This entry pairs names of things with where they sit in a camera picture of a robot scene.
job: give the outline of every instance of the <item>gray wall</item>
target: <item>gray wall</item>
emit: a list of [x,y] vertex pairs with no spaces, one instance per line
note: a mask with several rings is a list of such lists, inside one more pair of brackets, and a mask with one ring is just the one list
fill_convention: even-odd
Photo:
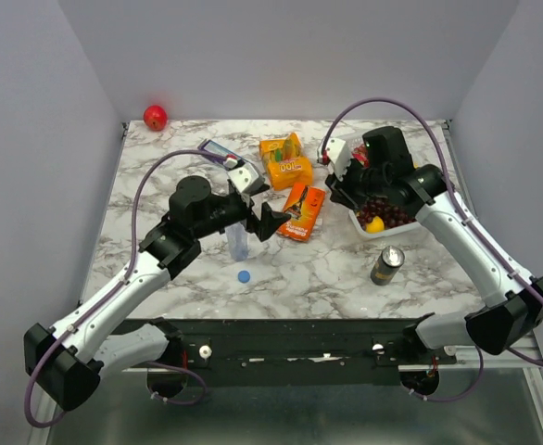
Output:
[[543,0],[519,5],[453,123],[482,222],[543,274]]
[[[128,119],[332,118],[368,95],[451,118],[516,0],[60,0]],[[405,116],[388,106],[359,117]]]
[[57,1],[0,1],[0,445],[26,443],[22,335],[76,304],[120,128]]

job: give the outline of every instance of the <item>white basket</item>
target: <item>white basket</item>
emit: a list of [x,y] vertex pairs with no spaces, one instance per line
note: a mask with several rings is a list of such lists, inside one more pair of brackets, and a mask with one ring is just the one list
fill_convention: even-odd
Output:
[[[362,130],[355,133],[349,133],[349,134],[344,134],[341,136],[336,136],[335,138],[336,139],[339,138],[346,141],[347,147],[351,151],[357,146],[361,146],[362,144],[364,144],[364,141],[362,140],[362,136],[367,132],[369,132],[369,130]],[[321,146],[319,146],[319,149],[317,151],[318,153],[321,153]],[[356,213],[354,213],[352,210],[349,211],[349,219],[354,224],[354,227],[356,228],[356,232],[358,233],[358,235],[360,235],[360,237],[364,239],[376,239],[376,238],[383,238],[385,236],[399,235],[399,234],[408,232],[410,230],[417,229],[418,227],[421,227],[419,222],[410,222],[405,225],[400,225],[400,227],[385,229],[384,231],[377,232],[376,234],[369,234],[360,226],[360,223],[358,222],[358,219],[356,218]]]

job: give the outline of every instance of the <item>metal can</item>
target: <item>metal can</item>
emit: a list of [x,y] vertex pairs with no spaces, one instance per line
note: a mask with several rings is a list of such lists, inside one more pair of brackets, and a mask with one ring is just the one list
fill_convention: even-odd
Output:
[[387,246],[376,259],[371,271],[371,280],[378,286],[388,285],[403,265],[403,261],[405,261],[403,250],[395,246]]

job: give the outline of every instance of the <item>red apple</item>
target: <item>red apple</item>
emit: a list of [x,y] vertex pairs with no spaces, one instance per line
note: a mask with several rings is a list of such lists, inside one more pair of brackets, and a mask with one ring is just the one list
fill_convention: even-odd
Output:
[[167,112],[163,107],[158,105],[151,105],[145,109],[144,123],[153,132],[161,132],[167,125]]

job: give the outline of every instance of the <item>water bottle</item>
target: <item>water bottle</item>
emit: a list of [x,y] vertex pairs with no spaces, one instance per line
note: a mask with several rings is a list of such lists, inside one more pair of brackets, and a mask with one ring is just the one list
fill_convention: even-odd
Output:
[[228,239],[228,251],[235,261],[244,261],[249,256],[249,248],[246,243],[246,230],[243,224],[237,222],[226,227],[226,239]]

